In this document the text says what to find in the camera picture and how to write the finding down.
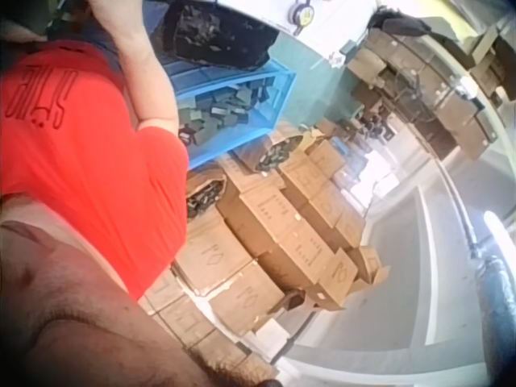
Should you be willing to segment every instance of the round object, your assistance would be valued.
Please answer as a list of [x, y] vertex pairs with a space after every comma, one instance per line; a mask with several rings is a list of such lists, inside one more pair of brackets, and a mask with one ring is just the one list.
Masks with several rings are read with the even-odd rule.
[[315, 9], [310, 5], [310, 0], [307, 0], [306, 3], [296, 4], [290, 15], [291, 23], [298, 26], [294, 35], [299, 35], [303, 28], [308, 27], [314, 21], [314, 16]]

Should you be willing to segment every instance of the sleeve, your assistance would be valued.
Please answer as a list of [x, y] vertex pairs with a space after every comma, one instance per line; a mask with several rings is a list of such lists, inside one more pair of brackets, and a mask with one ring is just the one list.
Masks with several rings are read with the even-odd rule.
[[172, 209], [176, 216], [186, 220], [189, 159], [185, 145], [174, 134], [160, 127], [145, 127], [136, 135], [157, 199], [163, 206]]

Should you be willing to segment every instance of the red t-shirt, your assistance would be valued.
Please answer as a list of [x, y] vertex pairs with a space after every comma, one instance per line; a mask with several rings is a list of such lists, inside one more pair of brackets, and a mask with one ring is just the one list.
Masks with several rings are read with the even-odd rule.
[[188, 156], [135, 131], [122, 79], [91, 45], [55, 42], [2, 75], [1, 193], [57, 212], [138, 299], [185, 241]]

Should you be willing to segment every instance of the teal wall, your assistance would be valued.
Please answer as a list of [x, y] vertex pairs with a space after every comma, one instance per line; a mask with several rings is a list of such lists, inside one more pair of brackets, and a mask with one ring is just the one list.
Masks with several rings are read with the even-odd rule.
[[298, 75], [283, 114], [294, 125], [314, 125], [324, 116], [338, 120], [357, 109], [351, 92], [359, 80], [351, 72], [332, 69], [319, 54], [283, 33], [269, 53]]

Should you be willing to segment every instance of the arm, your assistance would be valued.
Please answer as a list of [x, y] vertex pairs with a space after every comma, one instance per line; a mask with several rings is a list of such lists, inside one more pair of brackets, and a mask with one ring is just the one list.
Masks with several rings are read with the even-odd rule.
[[142, 0], [89, 0], [89, 3], [119, 50], [139, 126], [161, 127], [177, 135], [176, 98], [145, 31]]

